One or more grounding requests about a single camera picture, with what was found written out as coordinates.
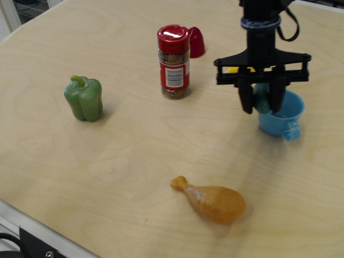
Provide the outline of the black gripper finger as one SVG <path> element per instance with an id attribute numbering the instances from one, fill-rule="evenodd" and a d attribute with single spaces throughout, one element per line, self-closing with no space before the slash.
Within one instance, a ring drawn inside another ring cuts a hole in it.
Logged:
<path id="1" fill-rule="evenodd" d="M 287 84 L 287 75 L 285 66 L 276 66 L 273 68 L 270 77 L 269 102 L 273 113 L 280 111 L 285 95 Z"/>
<path id="2" fill-rule="evenodd" d="M 238 79 L 236 81 L 238 88 L 242 109 L 248 113 L 253 112 L 253 88 L 250 77 L 250 70 L 248 68 L 239 68 Z"/>

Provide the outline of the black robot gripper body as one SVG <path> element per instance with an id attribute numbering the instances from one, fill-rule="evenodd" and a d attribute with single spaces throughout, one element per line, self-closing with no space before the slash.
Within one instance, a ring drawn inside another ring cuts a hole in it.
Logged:
<path id="1" fill-rule="evenodd" d="M 307 65 L 311 61 L 311 55 L 285 52 L 275 47 L 276 32 L 280 29 L 280 23 L 242 23 L 241 26 L 247 32 L 247 49 L 214 61 L 218 69 L 218 85 L 236 86 L 238 73 L 228 73 L 229 67 L 253 67 L 256 72 L 250 72 L 252 84 L 270 82 L 271 72 L 276 66 L 285 66 L 288 85 L 309 80 Z"/>

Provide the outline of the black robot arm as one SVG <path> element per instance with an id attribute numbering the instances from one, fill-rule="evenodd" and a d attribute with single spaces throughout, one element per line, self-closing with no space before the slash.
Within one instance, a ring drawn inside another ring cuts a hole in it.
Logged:
<path id="1" fill-rule="evenodd" d="M 253 84 L 267 83 L 267 103 L 277 113 L 282 107 L 286 87 L 292 82 L 309 79 L 309 54 L 281 51 L 276 36 L 285 39 L 280 24 L 281 12 L 293 20 L 291 1 L 240 1 L 243 7 L 241 26 L 247 32 L 247 48 L 243 52 L 216 59 L 218 85 L 232 84 L 238 91 L 242 109 L 251 114 L 255 108 Z"/>

